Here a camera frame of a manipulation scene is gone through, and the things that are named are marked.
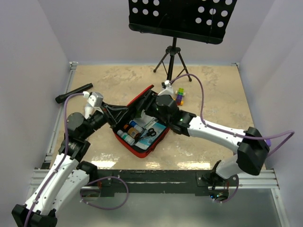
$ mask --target round hole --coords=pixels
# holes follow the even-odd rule
[[[218,27],[223,27],[224,23],[222,21],[218,22]]]
[[[144,14],[144,15],[147,15],[147,14],[148,14],[148,10],[147,10],[147,9],[144,9],[144,10],[143,10],[143,14]]]
[[[225,16],[227,16],[227,14],[228,14],[228,12],[226,10],[223,10],[222,13],[221,13],[221,16],[225,17]]]
[[[201,21],[202,21],[201,18],[199,18],[199,17],[196,18],[196,23],[197,23],[197,24],[200,24]]]
[[[198,8],[198,12],[199,12],[199,13],[203,13],[203,12],[204,12],[204,7],[203,7],[203,6],[200,6],[200,7]]]
[[[215,13],[216,13],[216,9],[210,9],[209,13],[210,13],[211,15],[215,14]]]

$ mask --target tripod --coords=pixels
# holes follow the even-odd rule
[[[182,62],[182,65],[183,65],[183,70],[177,75],[177,77],[180,76],[181,73],[182,73],[183,71],[185,71],[186,73],[189,73],[188,70],[187,70],[187,68],[186,68],[186,65],[185,65],[185,63],[184,63],[184,61],[183,61],[183,58],[182,58],[182,56],[181,56],[181,53],[180,53],[181,48],[176,47],[176,44],[177,44],[177,38],[173,37],[172,46],[168,46],[168,47],[166,48],[166,50],[165,50],[165,55],[163,56],[163,58],[161,59],[161,61],[160,61],[159,64],[157,65],[157,67],[153,70],[153,72],[156,72],[157,69],[159,68],[159,66],[160,66],[161,63],[162,63],[163,66],[164,66],[166,75],[167,75],[166,80],[171,80],[171,79],[172,79],[172,70],[173,70],[173,68],[174,68],[174,60],[175,60],[175,55],[176,55],[176,54],[178,54],[178,56],[179,56],[179,58],[180,58],[180,60],[181,60],[181,62]],[[168,54],[170,55],[170,61],[169,61],[169,71],[167,72],[166,67],[165,67],[163,61],[164,61],[164,59],[166,58],[166,56],[167,56]]]

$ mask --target red case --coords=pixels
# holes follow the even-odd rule
[[[154,85],[150,85],[149,87],[147,87],[143,92],[141,92],[136,98],[134,98],[132,101],[130,101],[130,103],[127,105],[129,106],[131,103],[133,103],[134,101],[136,101],[138,98],[140,98],[141,96],[143,96],[148,90],[151,90],[154,87]],[[166,134],[169,132],[169,127],[167,127],[162,133],[161,135],[154,141],[154,143],[152,145],[150,145],[150,147],[145,150],[144,152],[142,151],[138,151],[141,149],[137,149],[135,150],[134,147],[135,146],[130,146],[127,142],[125,142],[119,135],[116,134],[115,129],[113,129],[113,133],[115,134],[116,138],[120,141],[120,143],[123,144],[123,146],[125,146],[127,149],[129,149],[134,155],[136,155],[139,158],[144,158],[146,157],[149,153],[151,153],[153,150],[155,150],[156,146],[158,145],[158,143],[166,136]]]

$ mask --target perforated black panel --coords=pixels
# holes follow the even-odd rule
[[[129,0],[133,31],[219,44],[237,0]]]

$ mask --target bottle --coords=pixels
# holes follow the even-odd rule
[[[143,128],[141,128],[136,122],[134,122],[133,120],[131,120],[129,122],[129,125],[134,127],[138,132],[142,132],[143,131]]]
[[[130,137],[129,135],[127,135],[126,132],[123,132],[122,130],[119,130],[117,132],[117,134],[124,139],[124,141],[126,141],[129,145],[133,145],[135,143],[134,139],[132,137]]]
[[[127,132],[127,134],[130,135],[134,139],[138,139],[141,135],[134,127],[132,127],[128,124],[124,125],[123,128]]]

